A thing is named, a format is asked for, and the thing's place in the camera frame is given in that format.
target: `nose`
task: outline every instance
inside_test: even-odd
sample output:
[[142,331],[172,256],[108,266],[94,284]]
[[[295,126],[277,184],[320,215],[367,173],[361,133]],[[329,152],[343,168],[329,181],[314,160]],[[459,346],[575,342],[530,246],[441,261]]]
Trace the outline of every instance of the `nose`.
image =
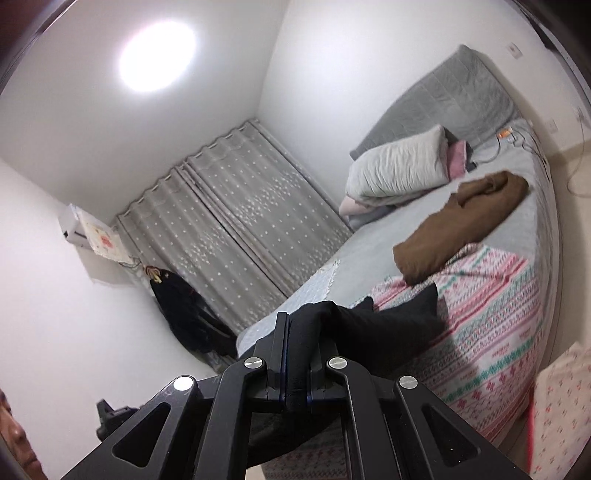
[[12,423],[9,428],[9,433],[14,443],[19,443],[27,438],[27,434],[25,433],[25,430],[21,427],[21,424],[14,419],[12,419]]

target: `gray curtain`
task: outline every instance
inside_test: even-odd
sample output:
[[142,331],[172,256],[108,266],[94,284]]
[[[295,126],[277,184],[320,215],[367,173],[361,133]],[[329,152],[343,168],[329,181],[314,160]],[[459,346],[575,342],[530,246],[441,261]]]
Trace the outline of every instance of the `gray curtain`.
[[351,235],[255,122],[187,158],[116,223],[136,257],[178,272],[236,333]]

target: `black cloth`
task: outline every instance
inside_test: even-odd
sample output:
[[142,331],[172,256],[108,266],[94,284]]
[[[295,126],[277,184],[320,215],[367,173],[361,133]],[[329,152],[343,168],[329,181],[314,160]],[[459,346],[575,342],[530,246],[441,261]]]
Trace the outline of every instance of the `black cloth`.
[[[365,297],[362,301],[360,301],[353,310],[372,310],[374,309],[374,300],[372,297]],[[262,338],[270,338],[273,336],[275,332],[271,332],[268,335],[265,335]],[[246,360],[247,358],[253,356],[255,354],[255,345],[252,345],[248,350],[246,350],[241,356],[241,360]]]
[[339,355],[362,364],[372,375],[388,378],[445,328],[437,317],[434,284],[408,302],[381,312],[373,311],[371,298],[353,309],[323,301],[302,306],[289,319],[287,412],[252,416],[248,466],[292,451],[337,418],[337,414],[306,411],[307,371],[321,335],[335,341]]
[[192,352],[215,351],[236,358],[236,335],[216,317],[203,297],[169,270],[160,269],[160,280],[150,280],[150,286],[178,341]]

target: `gray headboard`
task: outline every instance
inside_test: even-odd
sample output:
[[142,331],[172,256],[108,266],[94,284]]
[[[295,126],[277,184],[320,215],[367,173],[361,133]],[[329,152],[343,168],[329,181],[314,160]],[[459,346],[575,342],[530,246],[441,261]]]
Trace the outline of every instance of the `gray headboard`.
[[476,53],[460,45],[439,67],[410,87],[386,111],[357,148],[363,152],[440,124],[476,148],[519,111]]

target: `silver screw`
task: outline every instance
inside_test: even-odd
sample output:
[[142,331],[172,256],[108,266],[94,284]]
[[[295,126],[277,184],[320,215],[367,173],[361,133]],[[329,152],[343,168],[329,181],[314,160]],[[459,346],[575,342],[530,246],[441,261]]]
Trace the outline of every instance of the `silver screw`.
[[184,392],[193,386],[193,379],[191,377],[178,377],[174,383],[173,387],[175,390],[179,390]]
[[252,370],[256,370],[257,368],[262,367],[262,360],[257,356],[252,356],[244,360],[244,366],[246,368],[250,368]]
[[417,388],[418,381],[416,378],[411,377],[410,375],[403,376],[398,383],[402,388],[406,388],[407,390],[412,390],[413,388]]
[[341,368],[345,368],[347,366],[347,360],[342,358],[341,356],[334,356],[329,360],[329,367],[336,368],[340,370]]

